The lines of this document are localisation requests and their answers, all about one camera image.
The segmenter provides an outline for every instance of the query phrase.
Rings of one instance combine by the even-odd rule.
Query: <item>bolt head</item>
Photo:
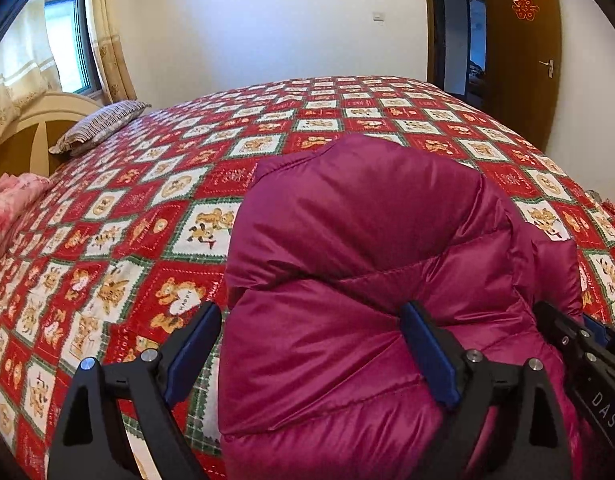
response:
[[[143,350],[141,352],[141,360],[146,363],[151,363],[154,359],[158,357],[158,352],[153,348],[148,348],[147,350]]]
[[[483,354],[476,349],[468,350],[465,355],[471,363],[480,363],[483,360]]]
[[[81,361],[80,367],[81,370],[91,370],[92,368],[94,368],[95,364],[96,359],[94,359],[93,357],[86,357]]]
[[[535,372],[540,372],[543,369],[543,363],[541,362],[540,359],[536,359],[536,357],[533,357],[532,359],[530,359],[527,364]]]

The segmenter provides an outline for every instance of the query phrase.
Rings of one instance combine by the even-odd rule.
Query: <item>puffer jacket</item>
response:
[[[524,222],[477,171],[362,135],[264,160],[226,280],[219,429],[230,480],[407,478],[444,416],[399,331],[412,299],[464,348],[544,362],[580,474],[563,364],[531,312],[546,300],[581,315],[575,244]]]

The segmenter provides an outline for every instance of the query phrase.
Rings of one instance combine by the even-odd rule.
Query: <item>pillow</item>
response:
[[[148,107],[150,105],[141,101],[120,101],[101,108],[72,126],[57,141],[56,145],[49,149],[49,152],[54,155],[65,153],[95,137],[99,137],[100,144],[111,134],[118,132],[123,126],[136,119]]]
[[[143,113],[144,109],[145,108],[141,108],[140,110],[137,110],[137,111],[131,113],[129,116],[127,116],[125,118],[125,120],[123,120],[119,124],[119,126],[117,128],[115,128],[115,129],[108,128],[108,129],[102,131],[100,134],[97,134],[96,136],[94,136],[94,138],[92,138],[90,140],[86,140],[86,142],[84,142],[83,144],[77,146],[73,150],[70,150],[70,156],[82,155],[83,153],[89,152],[93,148],[97,147],[99,144],[103,144],[105,142],[105,140],[107,140],[109,137],[113,136],[113,134],[118,132],[121,128],[123,128],[123,126],[125,126],[127,124],[130,124],[134,119],[139,117]]]

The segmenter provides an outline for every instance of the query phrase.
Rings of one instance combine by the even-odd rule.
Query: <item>red checkered bedspread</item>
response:
[[[615,320],[615,220],[523,138],[433,85],[324,77],[219,92],[144,116],[53,177],[0,261],[0,432],[44,478],[62,400],[79,361],[133,359],[201,300],[226,304],[235,216],[262,157],[342,135],[382,137],[449,156],[503,187],[528,222],[579,245],[583,303]],[[219,348],[174,416],[222,476]],[[132,407],[132,449],[158,478]]]

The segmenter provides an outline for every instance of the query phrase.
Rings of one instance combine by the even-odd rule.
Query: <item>cream headboard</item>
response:
[[[0,143],[0,176],[25,172],[50,176],[67,156],[48,153],[73,124],[101,108],[78,94],[48,92],[6,129]]]

